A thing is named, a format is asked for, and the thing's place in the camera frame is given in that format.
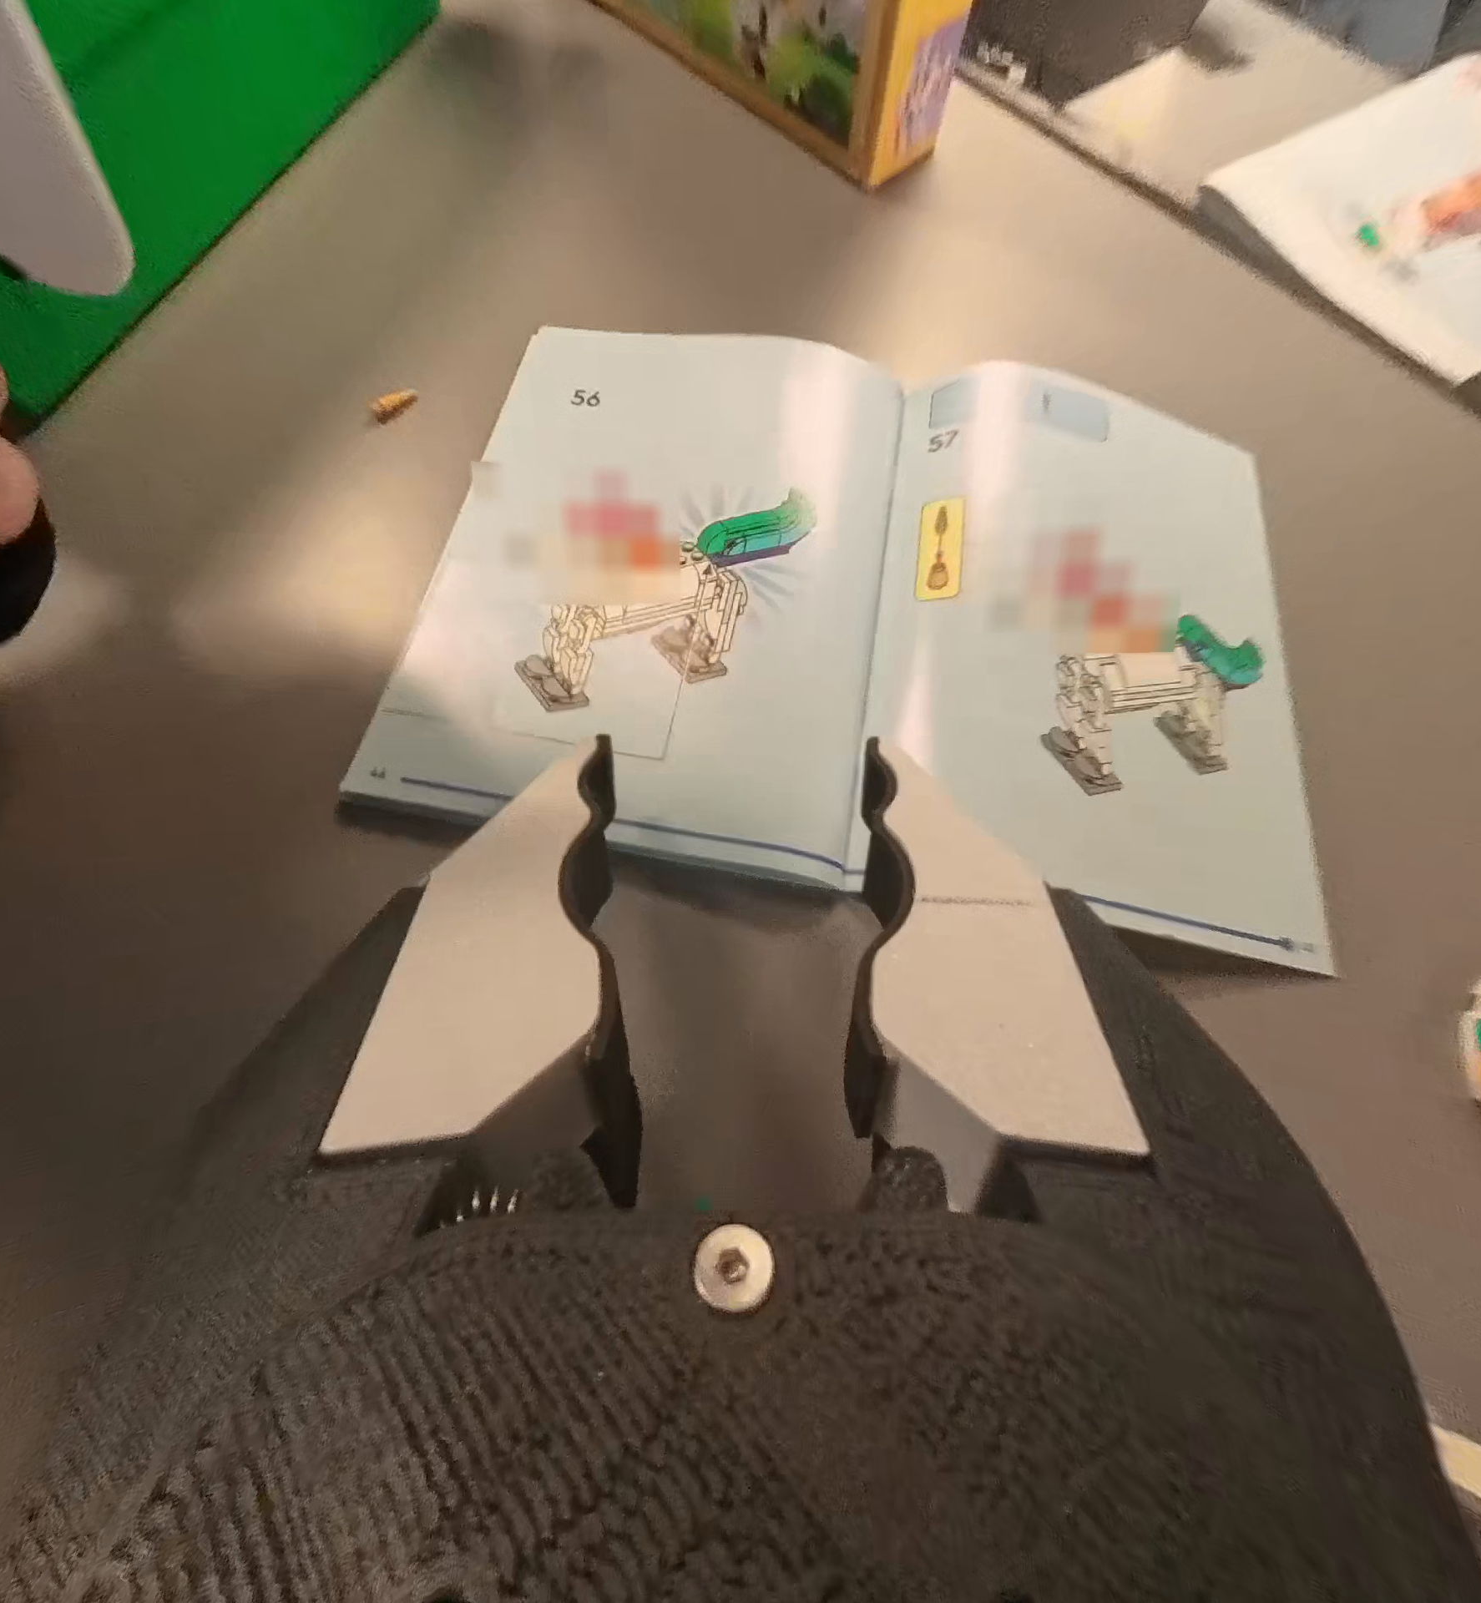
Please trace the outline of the white booklet with orange picture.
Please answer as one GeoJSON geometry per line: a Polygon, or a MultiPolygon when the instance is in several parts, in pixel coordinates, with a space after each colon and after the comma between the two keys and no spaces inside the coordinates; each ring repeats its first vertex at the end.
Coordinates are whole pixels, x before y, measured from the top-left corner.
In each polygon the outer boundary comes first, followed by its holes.
{"type": "Polygon", "coordinates": [[[1481,374],[1481,50],[1221,166],[1202,195],[1421,366],[1481,374]]]}

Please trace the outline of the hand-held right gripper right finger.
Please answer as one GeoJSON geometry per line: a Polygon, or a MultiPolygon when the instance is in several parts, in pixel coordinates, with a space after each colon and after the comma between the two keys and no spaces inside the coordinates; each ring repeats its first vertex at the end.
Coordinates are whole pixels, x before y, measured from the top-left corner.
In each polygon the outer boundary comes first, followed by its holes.
{"type": "Polygon", "coordinates": [[[1035,1159],[1145,1169],[1151,1144],[1044,877],[908,751],[866,745],[846,1097],[875,1165],[928,1153],[951,1212],[1037,1212],[1035,1159]]]}

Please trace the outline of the yellow lego set box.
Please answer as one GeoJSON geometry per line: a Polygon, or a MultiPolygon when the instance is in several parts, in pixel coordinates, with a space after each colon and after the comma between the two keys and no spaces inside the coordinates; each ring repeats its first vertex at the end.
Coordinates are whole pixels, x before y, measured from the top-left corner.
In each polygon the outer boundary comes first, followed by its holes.
{"type": "Polygon", "coordinates": [[[860,190],[939,137],[967,1],[599,1],[860,190]]]}

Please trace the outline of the black laptop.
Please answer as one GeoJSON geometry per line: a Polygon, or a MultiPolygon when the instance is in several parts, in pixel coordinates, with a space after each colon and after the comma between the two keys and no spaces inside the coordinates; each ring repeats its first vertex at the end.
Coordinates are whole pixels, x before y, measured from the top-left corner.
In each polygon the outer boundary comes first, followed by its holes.
{"type": "Polygon", "coordinates": [[[1206,1],[974,1],[959,63],[1062,106],[1182,44],[1206,1]]]}

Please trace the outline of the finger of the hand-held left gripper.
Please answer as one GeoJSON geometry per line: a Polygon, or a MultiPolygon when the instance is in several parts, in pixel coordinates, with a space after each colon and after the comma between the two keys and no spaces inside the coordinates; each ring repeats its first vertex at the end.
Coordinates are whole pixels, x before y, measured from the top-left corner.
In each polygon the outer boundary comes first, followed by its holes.
{"type": "Polygon", "coordinates": [[[0,261],[86,296],[117,294],[135,267],[108,176],[22,1],[0,1],[0,261]]]}

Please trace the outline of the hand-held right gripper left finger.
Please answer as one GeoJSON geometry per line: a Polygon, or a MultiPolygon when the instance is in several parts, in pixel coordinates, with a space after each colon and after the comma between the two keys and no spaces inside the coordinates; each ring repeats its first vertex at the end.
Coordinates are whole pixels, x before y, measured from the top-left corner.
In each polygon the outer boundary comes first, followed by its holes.
{"type": "Polygon", "coordinates": [[[642,1177],[642,1101],[615,957],[609,736],[578,743],[421,883],[318,1157],[448,1157],[492,1202],[549,1151],[592,1159],[611,1202],[642,1177]]]}

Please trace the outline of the green plastic bin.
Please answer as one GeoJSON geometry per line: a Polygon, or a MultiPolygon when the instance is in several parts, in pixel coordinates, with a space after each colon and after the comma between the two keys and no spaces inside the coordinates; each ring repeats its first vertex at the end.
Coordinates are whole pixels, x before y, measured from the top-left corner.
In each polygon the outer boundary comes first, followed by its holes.
{"type": "Polygon", "coordinates": [[[430,26],[438,1],[30,1],[135,248],[80,296],[0,267],[12,403],[49,415],[430,26]]]}

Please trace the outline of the lego instruction booklet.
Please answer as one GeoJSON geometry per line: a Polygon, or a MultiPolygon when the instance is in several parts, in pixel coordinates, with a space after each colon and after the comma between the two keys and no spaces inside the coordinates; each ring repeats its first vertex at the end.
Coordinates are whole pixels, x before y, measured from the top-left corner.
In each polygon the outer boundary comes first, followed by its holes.
{"type": "Polygon", "coordinates": [[[551,326],[339,792],[607,736],[623,846],[862,891],[877,739],[1112,924],[1334,973],[1282,634],[1254,456],[1132,397],[551,326]]]}

